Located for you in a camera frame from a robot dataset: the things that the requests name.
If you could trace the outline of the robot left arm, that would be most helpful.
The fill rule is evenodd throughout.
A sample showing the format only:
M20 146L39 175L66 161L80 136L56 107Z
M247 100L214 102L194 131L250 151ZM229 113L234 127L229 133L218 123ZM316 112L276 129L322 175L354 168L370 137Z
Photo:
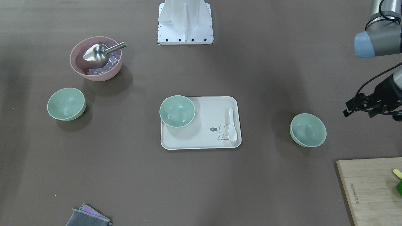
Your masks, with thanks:
M354 52L358 58L372 58L399 54L402 51L401 1L372 1L370 18L365 30L354 38ZM359 89L346 102L343 111L349 117L357 111L366 112L369 117L390 115L401 121L402 72L392 73L380 82L372 94L365 95Z

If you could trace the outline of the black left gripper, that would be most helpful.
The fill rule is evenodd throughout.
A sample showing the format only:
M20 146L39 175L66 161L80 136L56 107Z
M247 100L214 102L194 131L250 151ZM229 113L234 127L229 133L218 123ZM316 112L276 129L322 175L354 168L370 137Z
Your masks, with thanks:
M377 115L392 116L393 120L401 121L401 87L395 82L395 74L391 74L380 82L374 92L365 95L359 89L355 96L346 102L343 110L344 117L349 117L354 112L366 112L370 118Z

